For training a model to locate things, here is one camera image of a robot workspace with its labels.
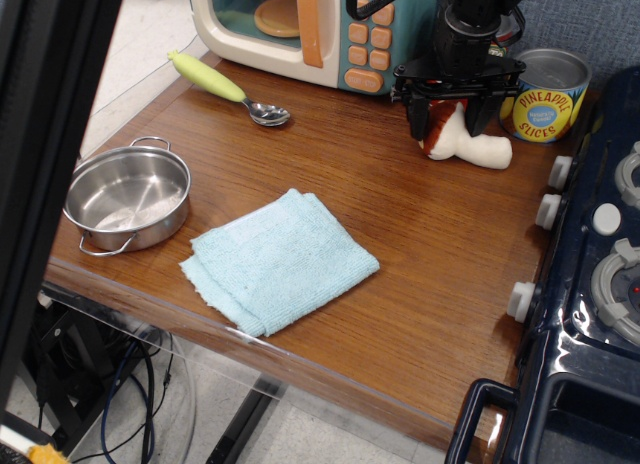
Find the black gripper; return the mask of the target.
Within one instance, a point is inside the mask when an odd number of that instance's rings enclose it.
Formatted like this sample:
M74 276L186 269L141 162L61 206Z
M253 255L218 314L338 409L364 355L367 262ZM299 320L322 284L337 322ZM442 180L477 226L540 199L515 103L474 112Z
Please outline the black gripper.
M471 136L484 133L502 102L518 90L526 64L510 58L492 35L437 34L433 48L394 70L391 99L406 105L410 134L423 139L428 131L430 100L465 100L465 125Z

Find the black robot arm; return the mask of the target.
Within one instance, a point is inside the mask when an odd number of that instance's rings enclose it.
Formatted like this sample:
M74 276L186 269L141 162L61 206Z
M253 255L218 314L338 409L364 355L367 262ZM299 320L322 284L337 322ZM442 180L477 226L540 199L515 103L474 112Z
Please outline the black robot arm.
M515 16L519 27L507 43L519 40L524 29L521 1L447 0L438 11L430 50L394 70L392 99L405 105L414 139L426 138L431 105L437 101L466 101L463 123L475 137L484 132L505 98L516 94L526 65L492 55L489 49L497 41L503 17Z

